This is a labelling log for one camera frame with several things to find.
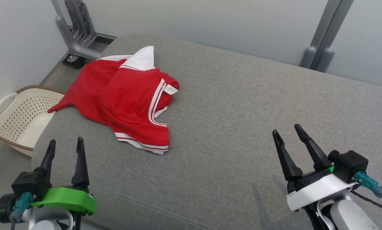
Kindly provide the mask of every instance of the basket handle hole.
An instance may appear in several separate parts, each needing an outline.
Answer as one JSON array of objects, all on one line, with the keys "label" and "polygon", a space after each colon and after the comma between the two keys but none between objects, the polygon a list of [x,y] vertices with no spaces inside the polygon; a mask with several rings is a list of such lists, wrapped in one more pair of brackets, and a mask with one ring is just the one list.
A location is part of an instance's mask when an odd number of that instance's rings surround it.
[{"label": "basket handle hole", "polygon": [[1,100],[0,103],[0,117],[4,115],[4,113],[12,106],[12,104],[16,101],[17,94],[11,94]]}]

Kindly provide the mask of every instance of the metal bracket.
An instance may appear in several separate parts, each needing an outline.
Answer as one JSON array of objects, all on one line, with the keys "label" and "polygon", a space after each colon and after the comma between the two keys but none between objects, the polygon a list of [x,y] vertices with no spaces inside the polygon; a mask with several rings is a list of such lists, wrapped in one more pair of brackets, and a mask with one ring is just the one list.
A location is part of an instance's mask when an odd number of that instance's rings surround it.
[{"label": "metal bracket", "polygon": [[73,62],[77,59],[77,56],[94,60],[98,59],[100,52],[87,48],[96,39],[97,35],[94,31],[86,4],[81,0],[64,1],[72,21],[71,29],[64,20],[57,1],[52,0],[52,4],[58,14],[56,24],[71,54],[69,56],[71,58],[67,58],[67,61]]}]

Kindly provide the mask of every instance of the black cable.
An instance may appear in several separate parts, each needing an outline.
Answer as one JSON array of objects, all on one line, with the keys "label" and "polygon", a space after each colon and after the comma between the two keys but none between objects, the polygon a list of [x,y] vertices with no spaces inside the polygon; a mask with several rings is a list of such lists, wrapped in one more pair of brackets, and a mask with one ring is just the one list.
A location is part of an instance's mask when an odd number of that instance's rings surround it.
[{"label": "black cable", "polygon": [[371,202],[373,205],[376,205],[376,206],[382,208],[382,204],[379,204],[379,203],[377,203],[377,202],[375,202],[375,201],[373,201],[373,200],[371,200],[371,199],[368,199],[368,198],[366,198],[365,196],[358,194],[358,193],[355,192],[354,190],[351,190],[350,192],[351,192],[352,194],[358,196],[359,198],[361,198],[361,199],[363,199],[363,200],[365,200],[365,201]]},{"label": "black cable", "polygon": [[12,219],[11,223],[11,230],[15,230],[15,219]]}]

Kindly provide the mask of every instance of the white wall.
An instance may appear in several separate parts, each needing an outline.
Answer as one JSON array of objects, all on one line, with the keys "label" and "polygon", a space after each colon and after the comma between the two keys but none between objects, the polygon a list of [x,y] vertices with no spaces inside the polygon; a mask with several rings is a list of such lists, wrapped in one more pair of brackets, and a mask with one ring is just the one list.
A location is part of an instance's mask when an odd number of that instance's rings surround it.
[{"label": "white wall", "polygon": [[99,33],[159,33],[293,65],[300,63],[327,4],[327,0],[84,2]]},{"label": "white wall", "polygon": [[354,0],[327,73],[382,86],[382,0]]},{"label": "white wall", "polygon": [[0,100],[39,84],[67,47],[50,0],[0,0]]}]

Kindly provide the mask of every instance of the teal connector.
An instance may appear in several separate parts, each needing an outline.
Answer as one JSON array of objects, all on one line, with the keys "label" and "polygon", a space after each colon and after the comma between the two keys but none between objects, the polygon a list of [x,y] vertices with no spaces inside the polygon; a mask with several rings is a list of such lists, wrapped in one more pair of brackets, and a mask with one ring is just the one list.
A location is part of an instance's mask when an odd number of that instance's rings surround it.
[{"label": "teal connector", "polygon": [[24,192],[19,200],[13,207],[13,212],[10,215],[10,221],[15,220],[15,223],[19,223],[22,219],[23,212],[29,208],[34,201],[34,198],[30,192]]},{"label": "teal connector", "polygon": [[376,182],[375,180],[370,178],[367,174],[361,171],[356,173],[355,181],[361,186],[366,187],[367,189],[370,189],[371,191],[374,191],[378,187],[378,182]]},{"label": "teal connector", "polygon": [[357,172],[355,181],[363,187],[370,189],[376,197],[382,197],[382,186],[378,186],[378,182],[370,178],[363,172]]}]

